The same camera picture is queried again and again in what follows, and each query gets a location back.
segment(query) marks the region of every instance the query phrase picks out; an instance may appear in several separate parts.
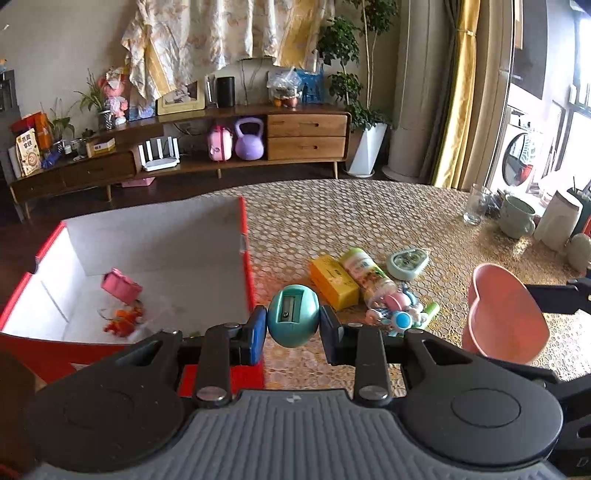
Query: yellow box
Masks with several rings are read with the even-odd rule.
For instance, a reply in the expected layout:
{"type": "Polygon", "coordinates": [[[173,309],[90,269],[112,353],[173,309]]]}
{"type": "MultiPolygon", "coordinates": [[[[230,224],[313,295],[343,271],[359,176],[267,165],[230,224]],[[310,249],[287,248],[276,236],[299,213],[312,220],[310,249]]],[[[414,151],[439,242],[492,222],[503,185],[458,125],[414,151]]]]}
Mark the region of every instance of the yellow box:
{"type": "Polygon", "coordinates": [[[359,286],[330,255],[310,261],[310,277],[335,310],[359,303],[359,286]]]}

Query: glass cup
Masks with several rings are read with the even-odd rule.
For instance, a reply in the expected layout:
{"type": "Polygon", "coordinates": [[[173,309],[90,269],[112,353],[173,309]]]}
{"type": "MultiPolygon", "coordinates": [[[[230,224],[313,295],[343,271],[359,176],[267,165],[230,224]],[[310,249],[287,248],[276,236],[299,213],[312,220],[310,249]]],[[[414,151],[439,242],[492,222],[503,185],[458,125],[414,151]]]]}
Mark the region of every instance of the glass cup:
{"type": "Polygon", "coordinates": [[[477,183],[472,184],[470,197],[464,209],[464,222],[469,225],[480,224],[490,201],[491,191],[489,189],[477,183]]]}

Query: curtain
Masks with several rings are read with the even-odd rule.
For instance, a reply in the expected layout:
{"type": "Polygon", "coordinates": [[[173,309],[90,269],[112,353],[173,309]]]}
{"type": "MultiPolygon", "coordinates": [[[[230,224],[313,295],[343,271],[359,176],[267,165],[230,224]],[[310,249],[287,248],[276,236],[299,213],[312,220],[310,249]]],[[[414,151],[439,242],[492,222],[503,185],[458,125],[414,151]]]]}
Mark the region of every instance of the curtain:
{"type": "Polygon", "coordinates": [[[439,97],[439,103],[437,104],[437,112],[435,114],[435,120],[433,122],[433,133],[430,136],[429,144],[427,146],[427,152],[425,154],[425,162],[421,168],[420,178],[422,181],[429,181],[433,176],[433,169],[437,162],[437,156],[441,149],[441,142],[443,140],[443,134],[445,129],[445,114],[449,109],[450,94],[452,91],[452,70],[454,65],[454,52],[456,50],[457,43],[457,18],[460,9],[460,2],[462,0],[444,0],[445,9],[447,13],[447,20],[450,25],[452,34],[450,35],[449,47],[447,49],[447,59],[445,62],[445,68],[441,77],[441,91],[442,95],[439,97]]]}
{"type": "Polygon", "coordinates": [[[238,60],[306,67],[334,0],[136,0],[121,44],[151,102],[238,60]]]}
{"type": "Polygon", "coordinates": [[[457,22],[454,81],[433,185],[458,188],[470,127],[476,76],[476,27],[480,0],[462,0],[457,22]]]}
{"type": "Polygon", "coordinates": [[[470,133],[458,188],[485,184],[509,91],[514,45],[511,2],[480,0],[476,80],[470,133]]]}

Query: floral fabric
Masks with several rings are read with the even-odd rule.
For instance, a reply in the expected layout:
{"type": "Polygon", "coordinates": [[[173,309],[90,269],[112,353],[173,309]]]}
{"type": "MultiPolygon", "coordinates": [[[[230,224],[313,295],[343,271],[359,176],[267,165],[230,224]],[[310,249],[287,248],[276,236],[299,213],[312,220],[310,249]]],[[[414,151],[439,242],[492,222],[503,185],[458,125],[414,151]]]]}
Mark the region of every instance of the floral fabric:
{"type": "Polygon", "coordinates": [[[305,68],[334,0],[137,0],[121,44],[151,102],[237,60],[305,68]]]}

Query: potted plant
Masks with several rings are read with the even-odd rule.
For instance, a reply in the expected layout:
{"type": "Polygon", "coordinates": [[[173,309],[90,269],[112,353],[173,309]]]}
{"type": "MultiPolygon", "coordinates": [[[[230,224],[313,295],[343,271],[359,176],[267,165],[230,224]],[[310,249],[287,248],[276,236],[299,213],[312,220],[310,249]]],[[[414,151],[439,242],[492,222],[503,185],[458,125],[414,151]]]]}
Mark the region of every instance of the potted plant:
{"type": "Polygon", "coordinates": [[[74,125],[70,123],[70,111],[74,107],[76,103],[73,103],[71,107],[67,111],[64,112],[63,103],[61,98],[56,98],[56,101],[53,103],[53,108],[50,108],[50,114],[48,116],[48,123],[51,128],[51,135],[53,137],[54,145],[57,144],[57,149],[60,152],[64,150],[64,133],[66,130],[72,132],[72,137],[74,137],[75,130],[74,125]]]}
{"type": "Polygon", "coordinates": [[[370,177],[374,174],[375,160],[388,126],[385,116],[371,108],[374,50],[377,38],[390,29],[397,8],[394,0],[345,1],[355,8],[361,7],[361,27],[343,16],[329,20],[320,30],[318,51],[327,65],[331,65],[333,60],[340,63],[342,72],[329,75],[329,93],[351,114],[351,130],[363,129],[355,157],[347,160],[346,171],[356,177],[370,177]],[[346,70],[349,62],[359,64],[356,34],[362,36],[365,48],[367,78],[363,102],[359,99],[363,85],[357,75],[346,70]]]}
{"type": "Polygon", "coordinates": [[[88,70],[86,84],[88,85],[86,93],[79,91],[75,92],[82,96],[80,100],[80,112],[84,108],[88,108],[88,111],[91,112],[94,108],[99,117],[99,130],[110,130],[113,128],[111,110],[106,108],[105,93],[99,87],[99,84],[96,81],[94,74],[90,72],[90,69],[88,70]]]}

